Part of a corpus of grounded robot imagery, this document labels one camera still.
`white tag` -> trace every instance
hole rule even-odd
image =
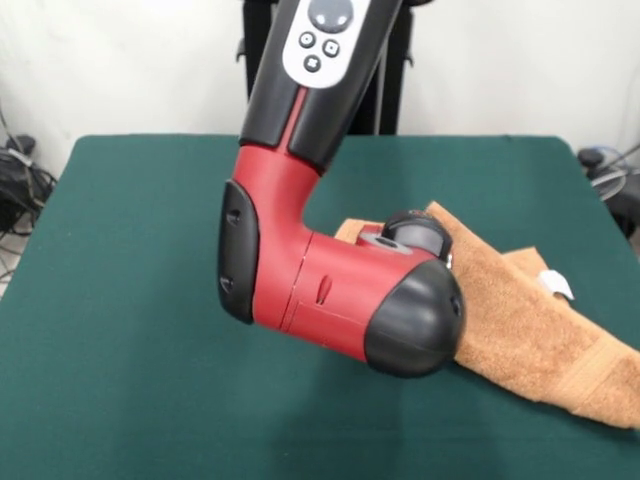
[[[575,300],[569,282],[555,270],[541,272],[540,275],[538,275],[538,282],[553,294],[559,293],[569,300]]]

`black button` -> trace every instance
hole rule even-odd
[[[322,64],[320,63],[320,59],[315,55],[309,55],[304,60],[304,68],[306,68],[308,72],[316,73],[318,70],[320,70],[321,66]]]
[[[351,0],[311,0],[309,19],[325,33],[344,32],[353,21]]]
[[[316,36],[311,32],[304,32],[300,35],[300,46],[302,48],[311,48],[316,44]]]
[[[340,45],[335,40],[327,40],[322,46],[322,51],[329,58],[336,58],[340,53]]]

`black arm segment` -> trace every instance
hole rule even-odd
[[[334,87],[307,94],[289,151],[320,172],[331,166],[349,130],[401,5],[402,0],[372,0],[345,77]]]
[[[310,89],[288,149],[321,174],[330,167],[378,67],[403,0],[372,0],[344,78],[327,89]],[[281,0],[254,85],[241,145],[276,147],[300,89],[286,73],[282,52],[299,0]]]

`brown towel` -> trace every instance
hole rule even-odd
[[[548,267],[535,248],[501,255],[440,205],[427,212],[454,239],[453,272],[467,304],[456,361],[534,402],[640,429],[640,352],[540,285]],[[336,238],[354,243],[365,225],[379,224],[347,220]]]

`black stand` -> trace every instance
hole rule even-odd
[[[350,135],[396,135],[404,80],[404,66],[411,61],[409,47],[413,28],[411,9],[432,0],[407,0],[389,37],[380,65],[351,124]],[[260,60],[271,29],[278,0],[245,0],[244,39],[237,59],[245,57],[247,95],[250,97]]]

